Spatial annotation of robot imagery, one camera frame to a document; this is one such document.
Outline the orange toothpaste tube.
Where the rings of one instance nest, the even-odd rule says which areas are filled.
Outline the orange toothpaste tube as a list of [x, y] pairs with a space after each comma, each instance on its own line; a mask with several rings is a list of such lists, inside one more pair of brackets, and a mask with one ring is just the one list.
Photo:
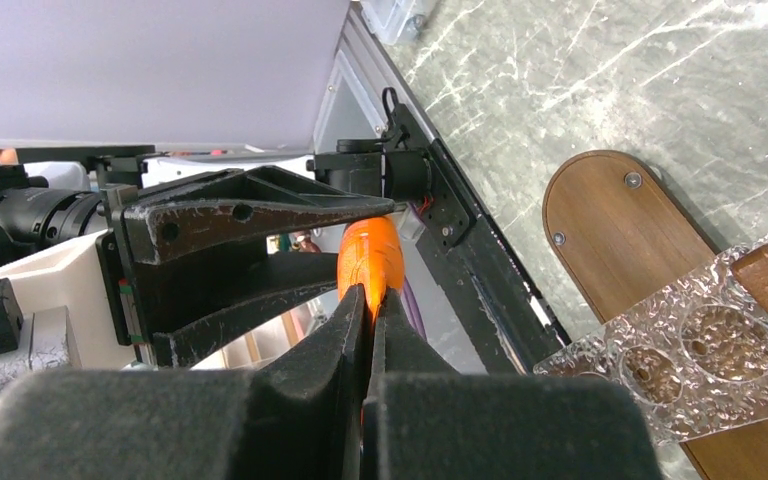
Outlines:
[[399, 233], [388, 216], [351, 223], [341, 238], [337, 259], [337, 292], [342, 300], [349, 288], [364, 290], [368, 322], [373, 326], [390, 289], [401, 292], [405, 261]]

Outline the clear acrylic toothbrush holder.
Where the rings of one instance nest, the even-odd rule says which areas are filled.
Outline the clear acrylic toothbrush holder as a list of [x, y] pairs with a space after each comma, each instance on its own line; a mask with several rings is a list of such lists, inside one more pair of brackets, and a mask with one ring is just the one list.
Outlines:
[[732, 266], [738, 244], [539, 362], [538, 375], [628, 389], [652, 442], [681, 443], [768, 419], [768, 313]]

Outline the clear plastic box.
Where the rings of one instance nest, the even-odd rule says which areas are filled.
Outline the clear plastic box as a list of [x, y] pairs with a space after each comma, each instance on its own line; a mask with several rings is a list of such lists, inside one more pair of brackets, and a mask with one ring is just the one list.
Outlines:
[[385, 45], [413, 43], [424, 32], [437, 0], [360, 0], [369, 30]]

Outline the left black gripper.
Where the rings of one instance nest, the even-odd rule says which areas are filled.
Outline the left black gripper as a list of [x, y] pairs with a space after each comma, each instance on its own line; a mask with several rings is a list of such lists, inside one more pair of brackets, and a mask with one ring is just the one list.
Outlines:
[[[0, 190], [0, 395], [45, 370], [120, 370], [135, 361], [129, 292], [112, 229], [115, 192]], [[175, 294], [197, 311], [152, 335], [161, 368], [189, 368], [336, 288], [335, 253], [278, 252], [229, 280]]]

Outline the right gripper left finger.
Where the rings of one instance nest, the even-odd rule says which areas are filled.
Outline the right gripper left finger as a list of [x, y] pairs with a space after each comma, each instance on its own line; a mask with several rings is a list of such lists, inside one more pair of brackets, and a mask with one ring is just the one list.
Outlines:
[[0, 479], [341, 479], [359, 471], [363, 291], [258, 370], [34, 373], [0, 396]]

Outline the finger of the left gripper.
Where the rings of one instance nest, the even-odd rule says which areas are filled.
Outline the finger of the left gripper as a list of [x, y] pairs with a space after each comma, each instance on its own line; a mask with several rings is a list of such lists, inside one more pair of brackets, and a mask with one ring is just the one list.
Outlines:
[[125, 206], [132, 259], [161, 265], [281, 233], [385, 216], [391, 199], [348, 193], [277, 166], [226, 169], [159, 185]]

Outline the brown oval wooden tray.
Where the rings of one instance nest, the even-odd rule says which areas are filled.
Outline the brown oval wooden tray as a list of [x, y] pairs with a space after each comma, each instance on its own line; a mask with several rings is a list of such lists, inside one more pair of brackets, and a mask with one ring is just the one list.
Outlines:
[[[542, 219], [553, 252], [605, 323], [718, 248], [654, 170], [630, 154], [567, 160], [547, 186]], [[768, 479], [768, 420], [658, 451], [667, 479]]]

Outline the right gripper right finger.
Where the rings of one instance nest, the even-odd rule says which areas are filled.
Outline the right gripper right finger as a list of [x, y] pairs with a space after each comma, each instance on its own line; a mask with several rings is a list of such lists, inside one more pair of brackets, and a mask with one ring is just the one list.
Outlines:
[[629, 393], [595, 376], [461, 374], [389, 290], [363, 406], [365, 479], [657, 479]]

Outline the black base frame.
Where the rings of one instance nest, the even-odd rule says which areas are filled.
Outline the black base frame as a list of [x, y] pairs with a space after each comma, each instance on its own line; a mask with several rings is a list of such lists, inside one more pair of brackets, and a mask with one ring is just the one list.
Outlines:
[[372, 139], [343, 138], [307, 162], [340, 190], [398, 206], [414, 324], [461, 371], [528, 374], [571, 342], [445, 143], [393, 86]]

